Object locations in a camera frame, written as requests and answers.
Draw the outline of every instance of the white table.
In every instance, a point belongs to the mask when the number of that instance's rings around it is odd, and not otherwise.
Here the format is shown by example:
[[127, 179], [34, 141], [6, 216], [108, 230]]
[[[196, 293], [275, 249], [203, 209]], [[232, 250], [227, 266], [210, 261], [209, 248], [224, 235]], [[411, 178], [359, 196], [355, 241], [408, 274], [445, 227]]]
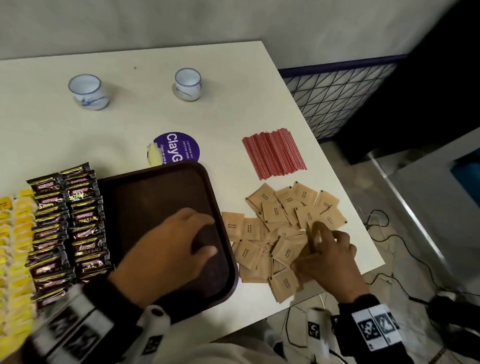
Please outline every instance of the white table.
[[[196, 102], [172, 94], [182, 67], [203, 76]], [[80, 73], [97, 75], [115, 93], [105, 110], [75, 104], [67, 83]], [[260, 41], [0, 61], [0, 80], [1, 195], [85, 161], [99, 178], [147, 168], [146, 146], [163, 133], [183, 132], [200, 146], [220, 210], [254, 217], [244, 197], [262, 182], [241, 139], [287, 128], [308, 170], [267, 183], [279, 189], [299, 181], [340, 198], [348, 220], [342, 230], [358, 247], [361, 273], [384, 263]], [[159, 355], [216, 340], [320, 291], [311, 282], [278, 304], [267, 284], [239, 282], [226, 302], [173, 326]]]

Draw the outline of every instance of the sleeve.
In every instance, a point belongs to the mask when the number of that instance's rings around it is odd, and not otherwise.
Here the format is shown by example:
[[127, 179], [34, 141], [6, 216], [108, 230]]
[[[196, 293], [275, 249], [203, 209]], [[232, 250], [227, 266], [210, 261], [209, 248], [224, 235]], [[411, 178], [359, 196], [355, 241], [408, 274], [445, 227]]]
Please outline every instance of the sleeve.
[[340, 315], [332, 317], [332, 327], [343, 356], [363, 363], [411, 363], [400, 336], [400, 326], [388, 306], [371, 295], [353, 303], [340, 303]]
[[37, 319], [22, 363], [118, 363], [144, 331], [142, 313], [107, 279], [77, 284]]

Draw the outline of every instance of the left hand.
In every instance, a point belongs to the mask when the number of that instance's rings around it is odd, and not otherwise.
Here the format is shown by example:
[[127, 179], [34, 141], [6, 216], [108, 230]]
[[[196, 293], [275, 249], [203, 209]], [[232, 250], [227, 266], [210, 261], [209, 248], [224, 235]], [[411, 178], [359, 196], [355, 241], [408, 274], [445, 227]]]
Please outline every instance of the left hand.
[[160, 297], [197, 278], [217, 254], [214, 246], [191, 253], [192, 241], [213, 217], [183, 208], [146, 233], [108, 279], [132, 303], [146, 308]]

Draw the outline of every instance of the white porcelain cup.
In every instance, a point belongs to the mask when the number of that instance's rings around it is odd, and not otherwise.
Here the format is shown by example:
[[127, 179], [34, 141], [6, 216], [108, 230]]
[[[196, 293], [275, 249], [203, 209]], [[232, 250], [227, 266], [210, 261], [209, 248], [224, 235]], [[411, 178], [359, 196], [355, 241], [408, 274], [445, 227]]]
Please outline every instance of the white porcelain cup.
[[102, 92], [102, 81], [97, 76], [79, 74], [68, 82], [68, 89], [86, 109], [102, 110], [108, 105], [109, 99]]
[[175, 74], [175, 88], [182, 99], [187, 101], [198, 100], [202, 90], [202, 77], [193, 68], [182, 68]]

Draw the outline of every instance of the gray wall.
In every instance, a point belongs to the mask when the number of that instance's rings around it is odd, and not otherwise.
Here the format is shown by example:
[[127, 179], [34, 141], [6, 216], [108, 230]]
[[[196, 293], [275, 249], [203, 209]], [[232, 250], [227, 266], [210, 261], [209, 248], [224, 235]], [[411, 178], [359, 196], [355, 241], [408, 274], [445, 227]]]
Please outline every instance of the gray wall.
[[261, 39], [278, 68], [408, 52], [453, 0], [2, 0], [0, 59]]
[[444, 254], [451, 272], [480, 294], [480, 207], [450, 173], [453, 161], [480, 147], [480, 128], [390, 176]]

